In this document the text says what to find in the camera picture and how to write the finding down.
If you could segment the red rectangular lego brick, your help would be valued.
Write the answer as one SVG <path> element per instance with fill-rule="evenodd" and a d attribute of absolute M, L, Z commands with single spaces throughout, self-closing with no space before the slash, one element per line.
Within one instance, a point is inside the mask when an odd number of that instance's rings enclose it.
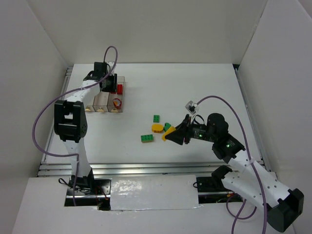
<path fill-rule="evenodd" d="M 122 84 L 118 84 L 117 85 L 117 94 L 118 95 L 122 95 L 123 94 L 123 85 Z"/>

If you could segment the green lego with number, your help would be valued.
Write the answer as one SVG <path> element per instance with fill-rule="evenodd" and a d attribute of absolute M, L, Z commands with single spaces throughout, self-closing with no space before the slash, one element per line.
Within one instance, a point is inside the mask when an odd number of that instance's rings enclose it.
<path fill-rule="evenodd" d="M 168 131 L 170 127 L 171 127 L 171 124 L 168 122 L 165 122 L 164 127 L 163 127 L 164 132 Z"/>

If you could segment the red white flower lego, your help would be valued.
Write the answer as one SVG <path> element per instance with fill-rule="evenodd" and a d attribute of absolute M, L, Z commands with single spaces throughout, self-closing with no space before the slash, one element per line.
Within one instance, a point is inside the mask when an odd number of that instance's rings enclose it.
<path fill-rule="evenodd" d="M 113 99 L 113 105 L 116 109 L 120 109 L 122 107 L 122 101 L 119 98 Z"/>

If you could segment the yellow rounded lego brick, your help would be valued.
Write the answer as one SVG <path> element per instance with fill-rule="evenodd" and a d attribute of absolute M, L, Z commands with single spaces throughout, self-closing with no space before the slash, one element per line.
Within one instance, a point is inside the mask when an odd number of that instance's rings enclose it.
<path fill-rule="evenodd" d="M 163 125 L 159 123 L 154 123 L 151 128 L 153 133 L 162 133 L 164 129 Z"/>

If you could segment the green lego plate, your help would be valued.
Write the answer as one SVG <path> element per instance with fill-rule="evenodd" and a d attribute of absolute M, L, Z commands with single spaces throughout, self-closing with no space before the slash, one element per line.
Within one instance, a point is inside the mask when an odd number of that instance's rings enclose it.
<path fill-rule="evenodd" d="M 143 140 L 150 140 L 150 139 L 154 139 L 153 134 L 148 134 L 148 135 L 141 135 L 141 141 Z"/>

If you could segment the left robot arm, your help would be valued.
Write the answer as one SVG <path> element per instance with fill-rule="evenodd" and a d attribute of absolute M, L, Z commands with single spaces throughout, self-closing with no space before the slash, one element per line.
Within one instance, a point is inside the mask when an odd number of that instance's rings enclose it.
<path fill-rule="evenodd" d="M 85 107 L 105 88 L 117 88 L 115 66 L 115 62 L 95 62 L 94 69 L 83 79 L 81 86 L 54 104 L 54 131 L 63 141 L 71 161 L 70 185 L 73 189 L 94 189 L 95 179 L 84 143 L 88 130 Z"/>

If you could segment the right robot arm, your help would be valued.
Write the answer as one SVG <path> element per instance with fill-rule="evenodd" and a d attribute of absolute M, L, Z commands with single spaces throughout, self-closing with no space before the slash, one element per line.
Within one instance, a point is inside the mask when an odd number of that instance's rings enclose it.
<path fill-rule="evenodd" d="M 211 142 L 213 153 L 225 165 L 212 172 L 209 182 L 198 178 L 197 189 L 233 191 L 261 210 L 272 228 L 285 232 L 303 212 L 303 193 L 278 181 L 249 156 L 245 146 L 229 134 L 228 128 L 224 116 L 218 113 L 210 114 L 206 124 L 192 121 L 186 115 L 163 138 L 179 145 L 188 144 L 191 139 Z"/>

